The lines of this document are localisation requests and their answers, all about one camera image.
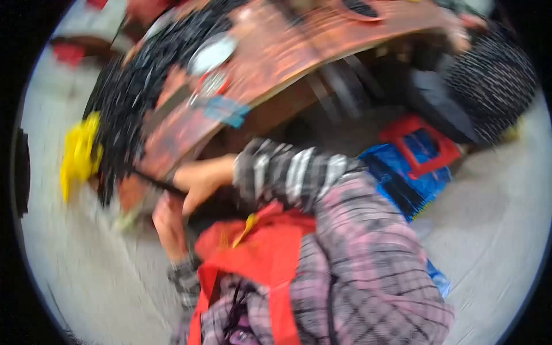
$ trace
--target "wooden board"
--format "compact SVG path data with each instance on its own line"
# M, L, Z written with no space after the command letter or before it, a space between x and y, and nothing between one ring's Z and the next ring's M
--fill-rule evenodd
M265 0L253 0L234 10L231 32L239 46L230 62L232 84L226 96L256 107L323 63L401 35L446 25L442 10L431 0L377 1L377 5L385 20L358 22L322 8L307 14L304 31L290 26ZM184 82L184 78L179 80L167 87L160 99L167 99ZM190 111L183 102L148 138L145 157L138 164L144 172L162 179L184 156L194 159L189 153L223 126L200 110ZM124 180L119 188L123 210L135 207L147 190L138 179Z

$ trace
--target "red stool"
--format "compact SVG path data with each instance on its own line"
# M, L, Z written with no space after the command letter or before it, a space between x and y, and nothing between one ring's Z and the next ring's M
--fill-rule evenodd
M93 7L97 10L102 10L107 4L108 0L87 0L86 2L90 7Z
M405 136L419 129L424 129L428 132L429 136L436 142L439 151L437 157L425 163L418 162L416 156L414 156L404 141ZM413 180L437 169L448 167L452 162L461 157L460 151L451 139L442 135L439 131L414 114L406 115L402 119L391 123L386 129L380 132L379 139L382 142L390 142L397 147L412 169L408 173L408 176Z
M54 45L54 56L59 62L77 67L84 57L84 48L74 44L58 43Z

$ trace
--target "plaid shirt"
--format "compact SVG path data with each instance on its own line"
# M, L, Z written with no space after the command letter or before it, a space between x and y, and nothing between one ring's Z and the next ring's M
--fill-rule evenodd
M415 233L376 191L362 164L317 148L300 150L254 140L236 160L234 185L244 201L262 207L278 199L313 214L316 232L302 239L290 286L303 344L440 344L454 314L426 272ZM185 313L173 344L185 344L197 291L192 255L169 274ZM222 344L239 277L221 282L221 299L201 316L203 344ZM264 286L242 280L247 313L261 344L273 344Z

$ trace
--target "red bag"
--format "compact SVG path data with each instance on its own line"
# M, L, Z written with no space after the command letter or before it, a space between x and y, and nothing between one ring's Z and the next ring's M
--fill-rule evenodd
M201 294L190 324L189 345L201 344L201 314L209 308L219 273L233 273L269 288L268 302L274 344L300 345L289 285L295 278L301 238L314 232L314 218L299 210L283 212L273 203L257 214L257 222L241 242L231 248L246 222L219 222L207 229L195 244L204 261L198 269Z

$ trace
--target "wooden furniture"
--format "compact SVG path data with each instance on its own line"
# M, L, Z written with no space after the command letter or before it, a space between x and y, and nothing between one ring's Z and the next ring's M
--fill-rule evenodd
M182 15L194 6L188 5ZM301 78L322 64L398 36L446 25L441 9L431 0L379 1L378 9L386 19L375 23L342 17L328 7L317 9L306 16L304 31L290 26L265 0L252 0L235 9L230 14L235 24L231 32L239 46L230 62L232 84L226 96L253 109L242 128L225 132L221 139L225 150L240 150L252 137L266 134L314 103L316 97ZM158 106L185 81L183 75L174 71ZM183 100L149 136L145 157L137 165L150 175L166 178L177 164L196 159L223 128L200 110L188 109ZM149 190L138 178L124 180L119 187L122 209L128 212L139 207Z

